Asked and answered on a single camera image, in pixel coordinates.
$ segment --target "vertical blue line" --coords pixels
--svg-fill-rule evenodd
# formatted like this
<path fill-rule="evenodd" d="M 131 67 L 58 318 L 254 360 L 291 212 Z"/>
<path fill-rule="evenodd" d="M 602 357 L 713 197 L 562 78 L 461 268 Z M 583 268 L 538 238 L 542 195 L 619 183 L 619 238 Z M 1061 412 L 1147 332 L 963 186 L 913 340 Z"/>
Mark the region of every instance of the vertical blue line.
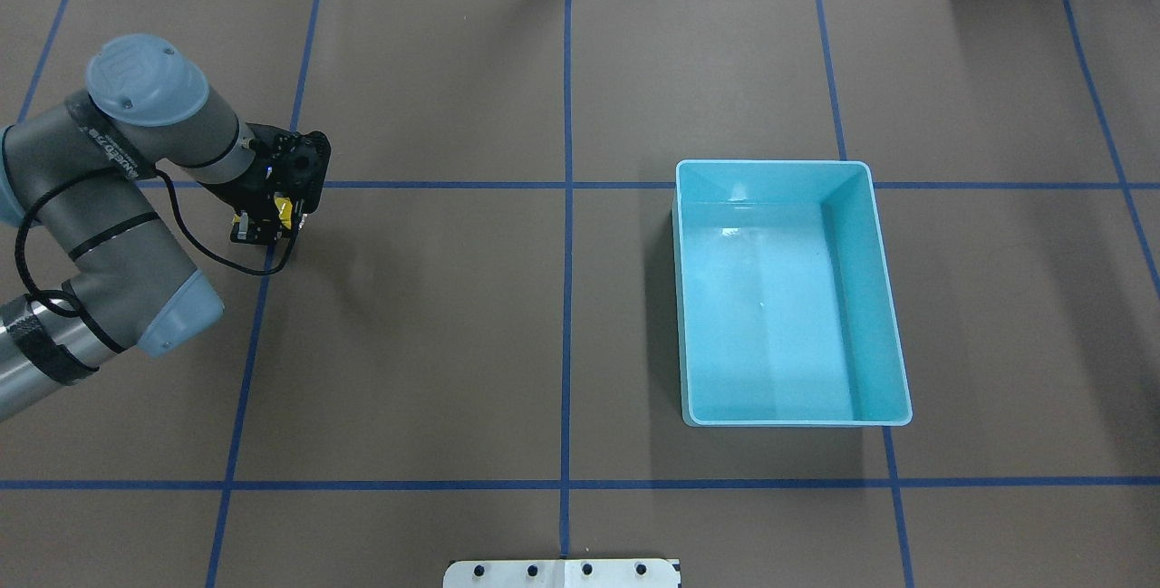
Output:
<path fill-rule="evenodd" d="M 838 106 L 838 84 L 834 81 L 834 61 L 829 56 L 829 30 L 826 28 L 824 0 L 813 0 L 818 7 L 818 30 L 821 31 L 821 56 L 826 63 L 826 84 L 829 85 L 829 110 L 834 115 L 834 137 L 838 138 L 838 159 L 846 157 L 846 132 L 842 129 L 842 110 Z"/>
<path fill-rule="evenodd" d="M 49 60 L 49 52 L 52 51 L 52 43 L 57 39 L 57 31 L 60 28 L 60 21 L 65 17 L 65 9 L 68 7 L 68 0 L 60 0 L 60 6 L 57 7 L 57 15 L 52 19 L 52 27 L 49 28 L 49 36 L 44 41 L 44 48 L 41 50 L 41 59 L 36 61 L 36 68 L 32 72 L 32 80 L 28 84 L 28 92 L 24 93 L 24 103 L 20 107 L 20 116 L 16 117 L 16 122 L 23 122 L 28 118 L 28 110 L 32 108 L 32 97 L 36 96 L 36 87 L 41 85 L 41 73 L 44 72 L 44 65 Z"/>
<path fill-rule="evenodd" d="M 898 462 L 894 459 L 894 436 L 889 427 L 882 428 L 886 448 L 886 467 L 890 471 L 890 494 L 894 500 L 894 528 L 898 530 L 898 552 L 902 559 L 902 581 L 914 588 L 914 567 L 911 565 L 911 539 L 906 533 L 906 513 L 902 510 L 902 489 L 898 485 Z"/>
<path fill-rule="evenodd" d="M 572 0 L 564 0 L 564 325 L 560 362 L 560 557 L 568 556 L 572 478 Z"/>
<path fill-rule="evenodd" d="M 314 44 L 314 26 L 318 23 L 318 7 L 321 0 L 313 0 L 310 9 L 310 22 L 306 27 L 306 43 L 303 44 L 302 67 L 298 68 L 298 87 L 295 89 L 293 112 L 290 114 L 290 130 L 298 130 L 298 116 L 302 111 L 302 95 L 306 90 L 306 73 L 310 72 L 310 55 Z M 264 269 L 274 266 L 275 246 L 266 249 Z M 266 296 L 269 293 L 270 277 L 266 275 L 258 288 L 258 304 L 254 307 L 254 324 L 249 331 L 249 348 L 246 353 L 246 370 L 241 376 L 241 390 L 238 391 L 238 411 L 233 419 L 233 435 L 230 438 L 230 455 L 226 459 L 225 481 L 222 486 L 222 501 L 218 504 L 218 520 L 213 528 L 213 546 L 210 549 L 209 569 L 205 573 L 205 588 L 217 583 L 218 562 L 222 559 L 222 544 L 225 539 L 225 525 L 230 516 L 230 498 L 233 494 L 233 476 L 238 467 L 238 451 L 241 448 L 241 433 L 246 422 L 246 407 L 249 405 L 249 385 L 254 377 L 254 362 L 258 358 L 258 341 L 262 333 L 262 317 L 266 313 Z"/>
<path fill-rule="evenodd" d="M 1100 130 L 1103 132 L 1103 141 L 1108 145 L 1108 155 L 1111 155 L 1111 164 L 1116 168 L 1116 176 L 1119 180 L 1121 190 L 1124 193 L 1124 203 L 1128 204 L 1128 213 L 1132 218 L 1132 227 L 1136 230 L 1136 238 L 1140 242 L 1144 253 L 1144 262 L 1152 275 L 1152 288 L 1157 296 L 1160 296 L 1160 274 L 1157 273 L 1155 259 L 1152 257 L 1152 247 L 1148 246 L 1148 238 L 1144 233 L 1144 225 L 1140 222 L 1139 212 L 1136 211 L 1136 201 L 1132 198 L 1132 190 L 1128 186 L 1128 175 L 1119 160 L 1119 151 L 1116 150 L 1116 141 L 1111 137 L 1111 126 L 1108 126 L 1108 117 L 1103 110 L 1103 102 L 1095 89 L 1095 81 L 1092 79 L 1092 70 L 1087 64 L 1087 56 L 1083 55 L 1083 44 L 1080 43 L 1080 30 L 1075 26 L 1075 14 L 1072 10 L 1072 0 L 1063 0 L 1064 14 L 1067 15 L 1067 27 L 1072 31 L 1072 44 L 1075 46 L 1075 58 L 1080 63 L 1080 72 L 1083 72 L 1083 81 L 1087 84 L 1088 93 L 1092 96 L 1092 106 L 1095 107 L 1095 116 L 1100 121 Z"/>

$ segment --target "blue container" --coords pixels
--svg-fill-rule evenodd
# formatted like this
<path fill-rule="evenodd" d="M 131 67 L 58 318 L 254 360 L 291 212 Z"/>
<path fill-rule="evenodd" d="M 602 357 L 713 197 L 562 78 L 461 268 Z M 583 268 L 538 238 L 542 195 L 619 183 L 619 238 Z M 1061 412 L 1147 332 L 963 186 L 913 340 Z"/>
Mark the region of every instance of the blue container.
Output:
<path fill-rule="evenodd" d="M 673 233 L 684 422 L 911 422 L 865 164 L 686 159 Z"/>

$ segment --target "blue plastic bin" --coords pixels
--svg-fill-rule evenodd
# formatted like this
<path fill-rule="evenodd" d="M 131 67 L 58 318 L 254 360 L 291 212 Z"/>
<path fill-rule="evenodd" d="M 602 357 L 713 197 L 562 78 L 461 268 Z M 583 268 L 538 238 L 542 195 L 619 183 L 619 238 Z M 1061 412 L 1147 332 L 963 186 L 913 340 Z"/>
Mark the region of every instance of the blue plastic bin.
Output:
<path fill-rule="evenodd" d="M 673 233 L 684 422 L 911 422 L 865 164 L 686 159 Z"/>

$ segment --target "rectangular bin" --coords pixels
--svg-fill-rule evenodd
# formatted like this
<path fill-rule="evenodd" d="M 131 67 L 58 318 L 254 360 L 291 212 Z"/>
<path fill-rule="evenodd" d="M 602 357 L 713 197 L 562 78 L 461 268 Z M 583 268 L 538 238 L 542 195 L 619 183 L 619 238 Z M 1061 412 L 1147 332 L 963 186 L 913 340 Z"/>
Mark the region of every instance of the rectangular bin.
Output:
<path fill-rule="evenodd" d="M 865 164 L 686 159 L 673 235 L 684 422 L 911 422 Z"/>

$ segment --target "light blue cap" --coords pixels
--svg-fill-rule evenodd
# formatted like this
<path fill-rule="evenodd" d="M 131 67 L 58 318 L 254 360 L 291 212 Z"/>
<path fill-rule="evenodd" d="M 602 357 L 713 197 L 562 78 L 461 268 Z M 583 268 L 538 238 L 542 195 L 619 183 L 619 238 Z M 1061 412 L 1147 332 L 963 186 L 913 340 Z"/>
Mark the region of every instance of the light blue cap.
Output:
<path fill-rule="evenodd" d="M 109 39 L 88 60 L 85 85 L 97 108 L 133 126 L 169 126 L 205 106 L 210 85 L 197 65 L 157 35 Z"/>
<path fill-rule="evenodd" d="M 150 357 L 160 357 L 210 327 L 225 312 L 202 270 L 195 270 L 145 328 L 137 347 Z"/>
<path fill-rule="evenodd" d="M 24 219 L 24 208 L 21 208 L 20 201 L 16 201 L 16 193 L 13 191 L 12 183 L 8 181 L 8 170 L 3 164 L 3 138 L 5 135 L 8 135 L 8 129 L 12 126 L 0 130 L 0 222 L 15 228 Z"/>

